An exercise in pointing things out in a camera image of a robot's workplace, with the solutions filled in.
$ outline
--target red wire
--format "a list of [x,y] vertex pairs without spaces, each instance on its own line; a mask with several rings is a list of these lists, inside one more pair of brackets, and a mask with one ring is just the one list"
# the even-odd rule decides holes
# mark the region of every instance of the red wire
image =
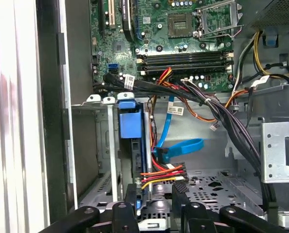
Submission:
[[169,177],[169,176],[175,176],[178,175],[180,173],[183,173],[183,171],[175,171],[166,175],[161,175],[161,176],[152,176],[152,177],[148,177],[147,179],[143,179],[142,182],[147,182],[156,178],[163,178],[163,177]]
[[155,167],[157,167],[159,170],[161,170],[161,171],[167,170],[167,169],[164,169],[162,166],[158,165],[158,163],[155,161],[155,159],[153,158],[153,156],[152,156],[152,162],[153,162],[153,164],[155,165]]

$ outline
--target orange wire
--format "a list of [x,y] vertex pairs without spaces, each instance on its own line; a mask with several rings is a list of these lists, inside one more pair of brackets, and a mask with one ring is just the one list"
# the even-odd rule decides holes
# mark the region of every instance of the orange wire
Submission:
[[163,174],[163,173],[172,172],[172,171],[178,170],[180,168],[182,168],[182,165],[179,165],[179,166],[177,166],[175,168],[167,169],[167,170],[164,170],[164,171],[157,171],[157,172],[151,172],[151,173],[141,173],[141,176],[159,175],[159,174]]

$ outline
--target perforated metal plate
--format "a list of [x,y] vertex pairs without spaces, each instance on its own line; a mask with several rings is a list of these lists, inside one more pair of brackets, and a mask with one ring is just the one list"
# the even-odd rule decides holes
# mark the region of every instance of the perforated metal plate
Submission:
[[262,11],[252,24],[254,28],[289,25],[289,0],[276,0]]

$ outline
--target cable label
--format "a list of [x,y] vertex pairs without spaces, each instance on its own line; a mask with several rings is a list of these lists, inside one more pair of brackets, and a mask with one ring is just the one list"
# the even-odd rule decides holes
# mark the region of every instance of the cable label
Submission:
[[256,87],[259,84],[266,83],[267,80],[269,79],[269,77],[270,77],[269,75],[263,76],[259,80],[254,81],[254,83],[251,85],[251,87]]
[[171,106],[170,104],[168,104],[167,113],[169,114],[183,116],[183,111],[184,111],[184,108],[182,107]]
[[135,79],[136,79],[135,76],[132,76],[130,74],[126,74],[124,88],[129,89],[129,90],[133,90]]

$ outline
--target white sticker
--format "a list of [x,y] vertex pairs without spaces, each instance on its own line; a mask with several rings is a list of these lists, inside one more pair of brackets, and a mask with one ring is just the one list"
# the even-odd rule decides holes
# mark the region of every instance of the white sticker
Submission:
[[182,107],[168,106],[167,113],[183,116],[183,110],[184,110],[184,108],[182,108]]
[[269,75],[263,76],[263,77],[260,78],[259,80],[255,80],[255,81],[253,82],[253,84],[251,85],[251,87],[256,87],[256,86],[258,86],[259,84],[266,83],[269,78],[270,78]]
[[143,17],[143,24],[150,24],[151,23],[151,17]]
[[126,74],[124,87],[126,89],[133,90],[135,79],[136,79],[135,76]]

